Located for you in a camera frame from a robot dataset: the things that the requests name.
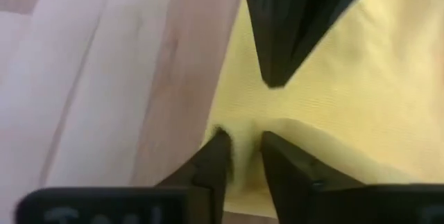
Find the yellow cloth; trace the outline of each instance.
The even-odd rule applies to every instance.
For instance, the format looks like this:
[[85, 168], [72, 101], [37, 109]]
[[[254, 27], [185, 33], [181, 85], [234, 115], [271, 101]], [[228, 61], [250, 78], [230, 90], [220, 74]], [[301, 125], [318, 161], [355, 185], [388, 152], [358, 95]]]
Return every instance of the yellow cloth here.
[[443, 1], [357, 0], [287, 86], [269, 89], [242, 0], [205, 133], [234, 139], [225, 210], [275, 216], [264, 130], [368, 184], [444, 182]]

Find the floor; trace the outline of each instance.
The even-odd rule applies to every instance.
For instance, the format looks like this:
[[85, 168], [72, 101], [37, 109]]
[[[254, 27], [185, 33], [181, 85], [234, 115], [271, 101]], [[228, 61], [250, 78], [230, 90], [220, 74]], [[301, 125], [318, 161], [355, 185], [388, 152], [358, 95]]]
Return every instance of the floor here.
[[[36, 2], [0, 0], [0, 10], [30, 15]], [[239, 0], [170, 1], [163, 36], [159, 36], [162, 43], [140, 138], [134, 185], [156, 183], [198, 150], [238, 3]], [[226, 213], [224, 223], [277, 221]]]

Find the wooden floor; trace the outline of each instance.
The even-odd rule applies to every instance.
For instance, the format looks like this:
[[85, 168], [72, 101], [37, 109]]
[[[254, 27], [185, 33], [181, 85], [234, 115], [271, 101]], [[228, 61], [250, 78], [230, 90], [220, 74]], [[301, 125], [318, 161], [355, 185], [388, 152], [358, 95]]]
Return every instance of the wooden floor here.
[[[0, 0], [32, 14], [37, 0]], [[153, 185], [198, 150], [239, 0], [171, 0], [139, 140], [134, 185]], [[227, 213], [224, 223], [276, 223]]]

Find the yellow fabric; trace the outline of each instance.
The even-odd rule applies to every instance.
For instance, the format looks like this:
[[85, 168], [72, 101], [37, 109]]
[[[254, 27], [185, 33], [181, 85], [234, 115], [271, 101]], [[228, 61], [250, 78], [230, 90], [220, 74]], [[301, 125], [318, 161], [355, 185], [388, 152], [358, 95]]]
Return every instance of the yellow fabric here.
[[225, 210], [275, 216], [264, 130], [368, 184], [444, 182], [443, 1], [357, 0], [287, 86], [269, 89], [242, 0], [205, 133], [234, 139]]

